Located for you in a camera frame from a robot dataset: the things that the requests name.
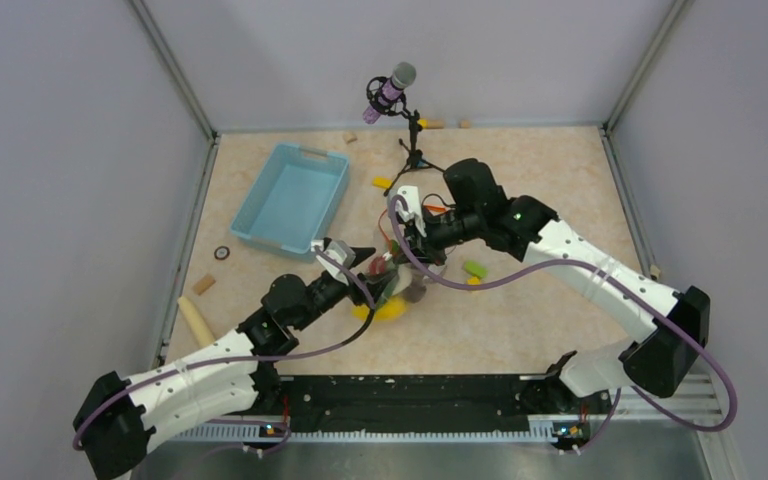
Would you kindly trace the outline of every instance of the green block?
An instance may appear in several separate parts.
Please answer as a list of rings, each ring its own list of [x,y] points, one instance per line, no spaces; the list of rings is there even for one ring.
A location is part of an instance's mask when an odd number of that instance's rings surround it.
[[[466,273],[472,275],[473,277],[478,277],[482,280],[484,280],[484,277],[487,276],[487,269],[484,268],[484,265],[472,260],[465,261],[463,269]]]

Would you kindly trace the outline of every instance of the blue plastic bin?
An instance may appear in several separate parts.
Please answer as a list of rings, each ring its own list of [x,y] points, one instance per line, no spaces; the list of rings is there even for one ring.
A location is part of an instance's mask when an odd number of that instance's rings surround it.
[[[334,220],[349,183],[349,158],[279,143],[231,223],[231,233],[253,247],[312,262],[310,242]]]

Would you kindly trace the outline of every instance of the white wall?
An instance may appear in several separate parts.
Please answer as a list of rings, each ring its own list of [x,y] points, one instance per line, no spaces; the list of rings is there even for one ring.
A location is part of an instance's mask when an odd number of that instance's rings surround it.
[[[768,478],[768,2],[696,2],[617,139],[666,277],[711,295],[733,432]]]
[[[0,479],[94,478],[72,418],[146,368],[205,155],[125,2],[0,0]]]
[[[370,78],[485,123],[602,122],[670,0],[148,0],[219,130],[361,125]]]

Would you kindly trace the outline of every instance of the beige tabletop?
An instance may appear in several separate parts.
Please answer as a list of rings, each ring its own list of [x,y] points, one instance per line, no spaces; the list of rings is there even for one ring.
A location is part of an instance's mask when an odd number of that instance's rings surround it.
[[[372,179],[392,177],[403,165],[405,152],[397,140],[405,133],[359,131],[358,140],[349,145],[340,131],[222,136],[184,284],[184,294],[217,337],[260,307],[260,298],[277,276],[294,273],[309,282],[322,271],[318,263],[301,263],[245,246],[229,230],[275,144],[294,142],[349,156],[349,186],[328,234],[349,245],[368,246],[376,220],[386,208],[382,190],[372,186]],[[490,166],[508,196],[538,198],[590,242],[639,268],[595,127],[427,130],[420,134],[419,147],[429,161],[443,168],[464,158],[478,158]],[[432,170],[408,174],[400,184],[419,186],[421,195],[436,192],[451,199],[441,175]],[[220,245],[231,249],[224,261],[213,257]],[[489,279],[522,268],[512,257],[474,241],[452,253],[445,276],[465,282],[468,275],[460,267],[466,259],[485,265]],[[196,296],[191,287],[207,273],[216,278],[216,284]],[[344,301],[297,332],[301,343],[295,352],[347,338],[360,326],[350,311],[350,302]],[[411,305],[404,316],[392,322],[376,321],[352,345],[316,358],[282,362],[278,369],[282,374],[543,372],[565,352],[596,348],[624,336],[616,323],[578,293],[548,273],[537,272],[511,285],[476,293],[431,285],[425,298]],[[167,359],[196,349],[179,312]]]

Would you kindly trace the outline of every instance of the tripod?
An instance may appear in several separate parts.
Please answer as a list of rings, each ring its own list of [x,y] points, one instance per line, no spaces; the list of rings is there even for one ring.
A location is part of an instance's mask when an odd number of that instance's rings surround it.
[[[399,181],[399,178],[401,178],[402,175],[410,172],[415,172],[418,170],[428,170],[428,169],[434,169],[439,171],[440,173],[443,173],[443,169],[438,167],[437,165],[434,165],[433,163],[429,162],[428,160],[425,160],[422,156],[422,150],[419,150],[416,148],[416,140],[419,136],[419,132],[422,131],[422,125],[419,124],[419,111],[414,110],[413,113],[404,113],[402,111],[402,115],[408,119],[408,131],[410,132],[410,148],[408,148],[407,145],[405,145],[404,140],[401,138],[399,139],[399,145],[402,146],[402,148],[405,149],[406,152],[408,152],[408,158],[405,160],[405,165],[402,167],[401,170],[399,170],[399,173],[396,174],[396,178],[393,179],[393,183],[384,190],[384,196],[390,194],[390,190],[393,189],[394,186],[396,186],[396,182]]]

